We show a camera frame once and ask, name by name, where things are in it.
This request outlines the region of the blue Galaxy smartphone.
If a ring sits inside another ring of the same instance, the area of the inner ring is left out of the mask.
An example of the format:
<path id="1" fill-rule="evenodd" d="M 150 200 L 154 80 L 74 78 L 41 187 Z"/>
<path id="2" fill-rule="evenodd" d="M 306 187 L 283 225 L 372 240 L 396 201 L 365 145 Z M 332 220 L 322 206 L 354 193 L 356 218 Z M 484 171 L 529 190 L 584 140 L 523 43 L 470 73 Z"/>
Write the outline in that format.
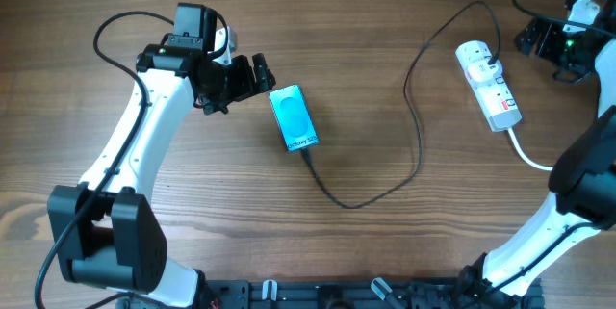
<path id="1" fill-rule="evenodd" d="M 319 142 L 299 85 L 274 90 L 269 94 L 274 117 L 289 152 L 295 152 Z"/>

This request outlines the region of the white power strip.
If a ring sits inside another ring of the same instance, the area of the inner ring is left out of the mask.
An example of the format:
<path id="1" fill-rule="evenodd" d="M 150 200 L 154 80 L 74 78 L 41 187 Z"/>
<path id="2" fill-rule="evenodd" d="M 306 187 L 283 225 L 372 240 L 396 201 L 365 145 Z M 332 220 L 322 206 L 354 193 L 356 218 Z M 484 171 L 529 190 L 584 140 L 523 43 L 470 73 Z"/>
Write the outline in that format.
<path id="1" fill-rule="evenodd" d="M 492 59 L 492 53 L 485 42 L 472 40 L 463 43 L 456 49 L 455 56 L 493 132 L 507 131 L 522 120 L 518 104 L 504 81 L 503 71 L 501 77 L 489 85 L 479 87 L 472 86 L 466 77 L 467 66 L 470 63 Z"/>

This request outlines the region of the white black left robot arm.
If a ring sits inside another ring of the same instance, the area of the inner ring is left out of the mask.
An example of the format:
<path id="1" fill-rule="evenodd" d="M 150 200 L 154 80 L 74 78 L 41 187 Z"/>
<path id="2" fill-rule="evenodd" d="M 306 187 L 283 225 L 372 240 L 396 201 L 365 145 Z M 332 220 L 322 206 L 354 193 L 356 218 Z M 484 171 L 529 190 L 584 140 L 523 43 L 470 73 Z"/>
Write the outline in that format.
<path id="1" fill-rule="evenodd" d="M 95 163 L 47 202 L 54 243 L 47 264 L 70 283 L 109 289 L 114 301 L 157 308 L 217 308 L 202 271 L 167 253 L 151 196 L 169 145 L 186 115 L 226 113 L 230 104 L 271 90 L 262 54 L 236 54 L 224 17 L 181 3 L 172 31 L 148 45 L 129 70 L 134 89 Z"/>

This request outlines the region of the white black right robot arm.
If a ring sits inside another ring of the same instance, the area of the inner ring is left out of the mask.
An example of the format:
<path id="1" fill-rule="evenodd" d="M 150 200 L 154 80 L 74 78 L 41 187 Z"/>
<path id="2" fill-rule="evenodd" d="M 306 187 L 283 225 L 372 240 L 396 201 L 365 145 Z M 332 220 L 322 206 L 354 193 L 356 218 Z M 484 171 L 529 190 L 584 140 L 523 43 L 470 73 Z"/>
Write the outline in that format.
<path id="1" fill-rule="evenodd" d="M 533 280 L 570 248 L 615 223 L 615 0 L 570 0 L 567 19 L 536 13 L 515 39 L 519 52 L 581 81 L 600 81 L 597 118 L 549 167 L 549 193 L 504 245 L 465 267 L 451 290 L 472 303 L 512 308 Z"/>

